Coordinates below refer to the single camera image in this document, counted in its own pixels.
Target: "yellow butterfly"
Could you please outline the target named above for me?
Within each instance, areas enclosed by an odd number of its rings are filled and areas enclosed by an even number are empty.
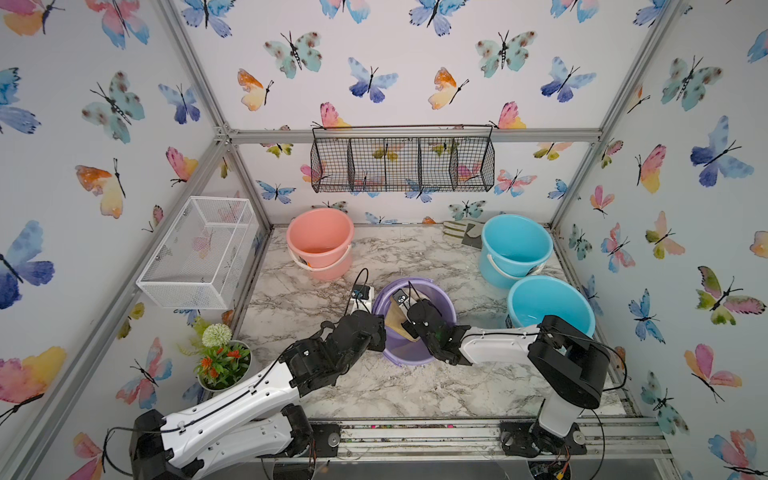
[[[448,70],[445,67],[440,68],[437,71],[437,75],[435,75],[435,90],[439,90],[439,92],[429,97],[432,110],[439,110],[446,105],[450,105],[462,87],[468,83],[469,80],[464,80],[464,83],[457,87],[456,80],[448,73]]]
[[[248,92],[240,101],[243,102],[243,105],[248,107],[248,110],[256,111],[261,108],[262,105],[266,105],[266,96],[270,93],[270,87],[272,87],[272,84],[275,82],[270,80],[270,84],[266,86],[265,90],[261,82],[241,68],[237,72],[237,83],[243,87],[244,91]]]

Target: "black wire basket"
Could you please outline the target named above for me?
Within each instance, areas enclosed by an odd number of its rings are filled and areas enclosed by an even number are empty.
[[[404,127],[429,130],[423,134],[418,130],[398,134],[395,130]],[[452,129],[436,134],[437,127],[314,128],[312,188],[315,192],[491,190],[495,171],[493,127],[450,126]]]

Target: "pink bucket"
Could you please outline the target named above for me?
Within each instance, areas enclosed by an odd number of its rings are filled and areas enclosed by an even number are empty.
[[[355,225],[335,208],[310,210],[288,226],[288,252],[315,280],[340,278],[352,266]]]

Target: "potted plant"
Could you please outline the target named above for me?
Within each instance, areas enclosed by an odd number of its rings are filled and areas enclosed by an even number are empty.
[[[250,368],[248,345],[232,340],[232,330],[223,323],[208,326],[203,332],[203,349],[195,367],[197,381],[211,392],[235,386]]]

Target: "white flower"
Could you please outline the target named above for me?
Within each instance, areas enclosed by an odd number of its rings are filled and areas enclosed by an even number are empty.
[[[203,332],[203,345],[214,348],[229,345],[232,340],[232,330],[223,323],[215,323]]]

